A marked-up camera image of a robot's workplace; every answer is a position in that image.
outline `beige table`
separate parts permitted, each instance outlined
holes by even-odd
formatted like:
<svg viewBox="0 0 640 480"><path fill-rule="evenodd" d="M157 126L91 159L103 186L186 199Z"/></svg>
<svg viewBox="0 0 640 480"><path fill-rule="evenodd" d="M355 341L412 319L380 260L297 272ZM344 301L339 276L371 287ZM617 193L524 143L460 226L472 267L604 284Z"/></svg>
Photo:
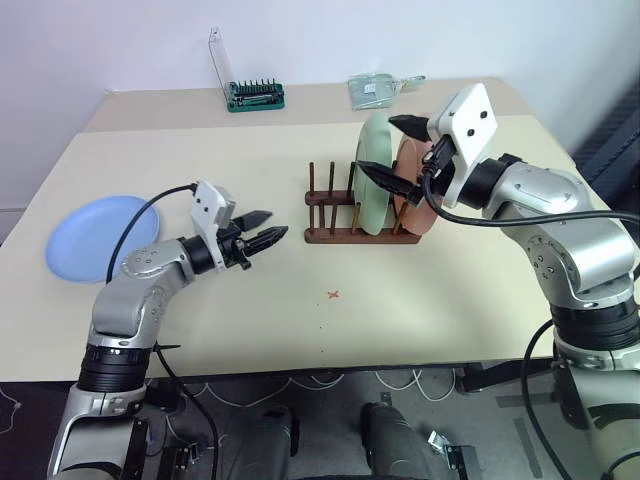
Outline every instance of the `beige table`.
<svg viewBox="0 0 640 480"><path fill-rule="evenodd" d="M573 169L534 117L502 115L498 125L496 154ZM206 274L176 296L160 341L183 346L167 354L180 375L521 357L548 306L525 255L499 230L440 220L413 246L304 243L307 162L316 162L320 186L336 161L340 188L359 129L338 123L77 135L0 249L0 379L78 374L101 286L68 283L47 270L44 247L55 225L95 198L150 197L199 178L232 192L236 213L271 210L269 224L290 230L254 257L251 270ZM158 204L161 238L192 234L189 205L187 194ZM335 290L340 297L329 298ZM550 352L547 335L535 353ZM155 359L150 374L162 374Z"/></svg>

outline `white wall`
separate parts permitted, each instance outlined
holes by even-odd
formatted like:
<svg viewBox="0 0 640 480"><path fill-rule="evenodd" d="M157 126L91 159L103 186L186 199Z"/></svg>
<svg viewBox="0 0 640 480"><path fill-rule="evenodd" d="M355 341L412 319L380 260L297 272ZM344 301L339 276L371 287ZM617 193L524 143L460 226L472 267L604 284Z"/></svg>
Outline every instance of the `white wall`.
<svg viewBox="0 0 640 480"><path fill-rule="evenodd" d="M29 202L105 90L215 86L212 25L242 79L502 77L568 149L640 68L638 0L0 0L0 210Z"/></svg>

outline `green plate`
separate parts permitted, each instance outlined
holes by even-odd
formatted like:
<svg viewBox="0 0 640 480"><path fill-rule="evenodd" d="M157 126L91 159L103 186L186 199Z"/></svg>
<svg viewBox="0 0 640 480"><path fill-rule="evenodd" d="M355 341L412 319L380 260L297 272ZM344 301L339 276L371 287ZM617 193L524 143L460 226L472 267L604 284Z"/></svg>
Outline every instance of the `green plate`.
<svg viewBox="0 0 640 480"><path fill-rule="evenodd" d="M384 113L374 113L362 126L356 160L391 167L391 132ZM354 193L356 202L360 202L360 227L370 235L379 234L387 216L389 193L373 183L360 168L355 172Z"/></svg>

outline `blue plate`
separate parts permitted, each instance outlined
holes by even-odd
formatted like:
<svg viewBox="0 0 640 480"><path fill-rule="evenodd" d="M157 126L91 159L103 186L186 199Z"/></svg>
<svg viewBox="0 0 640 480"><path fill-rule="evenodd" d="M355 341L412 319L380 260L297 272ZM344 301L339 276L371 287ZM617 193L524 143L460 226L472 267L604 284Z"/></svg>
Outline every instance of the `blue plate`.
<svg viewBox="0 0 640 480"><path fill-rule="evenodd" d="M49 270L70 282L104 281L113 249L145 200L128 195L105 197L84 205L65 218L49 237L45 258ZM114 275L124 257L158 237L158 212L148 208L120 249Z"/></svg>

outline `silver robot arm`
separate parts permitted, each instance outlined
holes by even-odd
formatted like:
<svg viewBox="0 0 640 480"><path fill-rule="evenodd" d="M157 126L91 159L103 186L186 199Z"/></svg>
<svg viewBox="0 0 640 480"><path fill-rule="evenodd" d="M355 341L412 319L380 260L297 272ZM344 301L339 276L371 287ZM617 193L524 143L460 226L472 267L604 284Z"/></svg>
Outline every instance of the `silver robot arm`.
<svg viewBox="0 0 640 480"><path fill-rule="evenodd" d="M191 209L198 235L133 251L100 291L80 376L69 391L55 439L50 478L140 478L147 424L136 413L169 301L198 274L235 264L248 268L247 257L287 230L271 227L245 241L240 234L271 214L254 211L231 220L234 206L224 189L200 182Z"/></svg>
<svg viewBox="0 0 640 480"><path fill-rule="evenodd" d="M400 115L389 121L410 137L434 142L423 160L429 176L413 185L386 167L359 165L379 186L412 204L431 190L445 206L461 202L482 209L483 217L491 220L594 210L578 178L509 154L490 158L497 122L482 84L463 89L431 119ZM446 212L439 213L446 218ZM607 472L640 449L640 320L633 297L633 240L608 218L505 226L502 231L522 247L549 301L557 352L553 368L564 416L573 426L589 430ZM640 457L617 466L615 478L640 478Z"/></svg>

